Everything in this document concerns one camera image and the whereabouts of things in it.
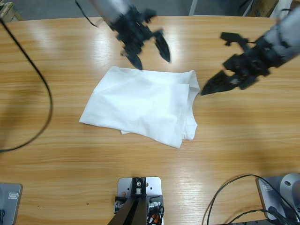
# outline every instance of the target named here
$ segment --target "wood grain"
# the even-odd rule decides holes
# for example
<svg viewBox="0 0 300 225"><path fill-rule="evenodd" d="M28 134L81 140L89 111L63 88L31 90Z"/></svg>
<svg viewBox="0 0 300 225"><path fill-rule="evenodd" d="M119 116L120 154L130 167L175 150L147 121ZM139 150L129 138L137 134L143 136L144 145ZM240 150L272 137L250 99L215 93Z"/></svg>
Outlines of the wood grain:
<svg viewBox="0 0 300 225"><path fill-rule="evenodd" d="M158 17L172 64L153 43L143 49L145 70L195 70L200 86L222 69L238 46L224 46L222 31L255 40L274 23L250 17ZM113 217L122 177L159 176L165 224L199 225L217 189L246 173L261 176L300 172L300 59L241 91L198 96L195 139L180 149L135 134L80 124L98 82L111 66L132 68L106 24L99 29L82 18L9 24L47 78L54 96L49 128L31 145L0 155L0 181L24 185L17 224L107 224ZM43 125L49 107L39 77L6 32L0 30L0 147L28 140ZM225 189L211 224L261 208L255 180ZM257 213L241 221L263 219Z"/></svg>

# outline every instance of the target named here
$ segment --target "gray robot arm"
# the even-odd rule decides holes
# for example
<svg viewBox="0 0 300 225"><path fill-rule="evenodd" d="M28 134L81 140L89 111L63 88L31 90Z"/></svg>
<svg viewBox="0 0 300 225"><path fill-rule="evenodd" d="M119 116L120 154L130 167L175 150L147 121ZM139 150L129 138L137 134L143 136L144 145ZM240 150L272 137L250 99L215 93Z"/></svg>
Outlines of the gray robot arm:
<svg viewBox="0 0 300 225"><path fill-rule="evenodd" d="M235 87L246 89L258 81L258 76L269 75L270 67L280 67L299 55L300 7L258 38L253 48L249 48L248 40L239 34L222 33L221 38L228 46L237 42L244 53L233 55L223 64L234 75L228 76L220 71L208 80L201 95L228 91Z"/></svg>
<svg viewBox="0 0 300 225"><path fill-rule="evenodd" d="M154 10L146 9L140 13L129 0L90 0L90 2L107 25L118 32L117 39L125 44L121 54L126 56L134 67L143 69L138 54L142 51L144 41L152 37L156 40L162 58L171 61L163 30L151 32L144 23L150 23L151 18L157 15Z"/></svg>

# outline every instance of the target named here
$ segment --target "black cable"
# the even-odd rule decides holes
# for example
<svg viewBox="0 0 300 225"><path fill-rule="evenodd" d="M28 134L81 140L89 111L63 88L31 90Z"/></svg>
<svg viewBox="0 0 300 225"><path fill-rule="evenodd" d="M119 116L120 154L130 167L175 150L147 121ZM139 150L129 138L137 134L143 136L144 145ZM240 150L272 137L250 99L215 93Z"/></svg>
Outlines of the black cable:
<svg viewBox="0 0 300 225"><path fill-rule="evenodd" d="M161 225L163 222L163 217L165 213L165 208L163 206L155 207L149 213L147 225Z"/></svg>
<svg viewBox="0 0 300 225"><path fill-rule="evenodd" d="M209 210L209 213L207 215L207 225L209 225L209 220L210 220L210 214L211 214L211 210L212 210L212 206L215 202L215 199L217 197L217 195L226 187L228 186L229 184L231 184L232 182L236 181L236 180L239 180L241 178L244 178L244 177L257 177L261 180L263 180L265 183L267 183L279 196L280 198L292 209L292 211L294 212L294 214L296 215L296 217L298 218L298 220L300 221L300 216L298 215L298 213L296 212L296 210L291 206L291 204L264 178L260 177L260 176L257 176L257 175L254 175L254 174L247 174L247 175L243 175L243 176L239 176L227 183L225 183L222 187L219 188L219 190L215 193L214 197L212 198L211 200L211 203L210 203L210 210Z"/></svg>
<svg viewBox="0 0 300 225"><path fill-rule="evenodd" d="M5 211L0 209L0 225L3 225Z"/></svg>
<svg viewBox="0 0 300 225"><path fill-rule="evenodd" d="M81 6L79 5L77 0L75 0L75 3L78 6L78 8L80 9L80 11L82 12L82 15L84 15L84 17L90 22L90 24L92 24L94 27L98 27L95 24L93 24L92 21L87 17L87 15L83 11L83 8L81 8Z"/></svg>
<svg viewBox="0 0 300 225"><path fill-rule="evenodd" d="M264 210L264 209L261 209L261 210L250 210L250 211L247 211L247 212L243 212L243 213L239 214L237 217L235 217L233 220L231 220L227 225L232 225L232 223L233 223L235 220L239 219L240 217L242 217L242 216L244 216L244 215L246 215L246 214L248 214L248 213L253 213L253 212L258 212L258 211L266 212L266 213L272 214L272 215L280 222L280 224L288 224L288 225L295 225L295 224L297 224L297 223L295 223L294 221L291 221L291 220L289 220L289 219L283 217L283 216L282 216L279 212L277 212L277 211L275 210L275 208L274 208L274 209L272 209L272 210Z"/></svg>
<svg viewBox="0 0 300 225"><path fill-rule="evenodd" d="M52 118L52 114L53 114L53 98L52 98L52 94L50 91L50 87L46 81L46 79L44 78L44 76L42 75L42 73L39 71L39 69L37 68L37 66L34 64L34 62L31 60L31 58L29 57L29 55L25 52L25 50L22 48L21 44L18 42L18 40L14 37L14 35L10 32L9 28L7 27L7 25L4 23L4 21L0 18L0 23L2 24L2 26L4 27L4 29L7 31L7 33L10 35L10 37L13 39L13 41L15 42L15 44L19 47L19 49L21 50L21 52L23 53L23 55L25 56L25 58L28 60L28 62L32 65L32 67L35 69L35 71L37 72L37 74L39 75L39 77L42 79L48 95L49 95L49 101L50 101L50 107L49 107L49 113L48 113L48 117L47 120L45 122L45 124L43 125L43 127L40 129L40 131L34 135L31 139L29 139L27 142L18 145L14 148L10 148L10 149L1 149L0 153L2 152L7 152L7 151L13 151L13 150L17 150L20 149L28 144L30 144L31 142L33 142L35 139L37 139L48 127L51 118Z"/></svg>

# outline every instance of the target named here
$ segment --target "folded fabric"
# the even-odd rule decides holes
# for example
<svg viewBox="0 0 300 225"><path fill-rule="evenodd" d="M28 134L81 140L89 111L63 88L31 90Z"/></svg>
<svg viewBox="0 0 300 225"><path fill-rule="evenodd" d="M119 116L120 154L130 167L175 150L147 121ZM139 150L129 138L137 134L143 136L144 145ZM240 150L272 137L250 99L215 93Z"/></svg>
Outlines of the folded fabric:
<svg viewBox="0 0 300 225"><path fill-rule="evenodd" d="M166 73L112 67L94 89L81 123L136 133L179 148L192 140L195 71Z"/></svg>

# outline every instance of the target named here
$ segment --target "gray floor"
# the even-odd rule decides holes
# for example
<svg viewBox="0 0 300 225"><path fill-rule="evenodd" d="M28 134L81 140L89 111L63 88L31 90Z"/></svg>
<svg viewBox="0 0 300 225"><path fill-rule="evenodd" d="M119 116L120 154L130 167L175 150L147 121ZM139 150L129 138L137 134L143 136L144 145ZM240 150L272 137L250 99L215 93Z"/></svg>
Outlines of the gray floor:
<svg viewBox="0 0 300 225"><path fill-rule="evenodd" d="M75 0L5 0L12 1L24 20L82 17ZM87 0L78 0L88 16L98 16ZM244 0L198 0L196 15L241 15ZM151 8L158 15L188 15L192 0L131 0L139 9Z"/></svg>

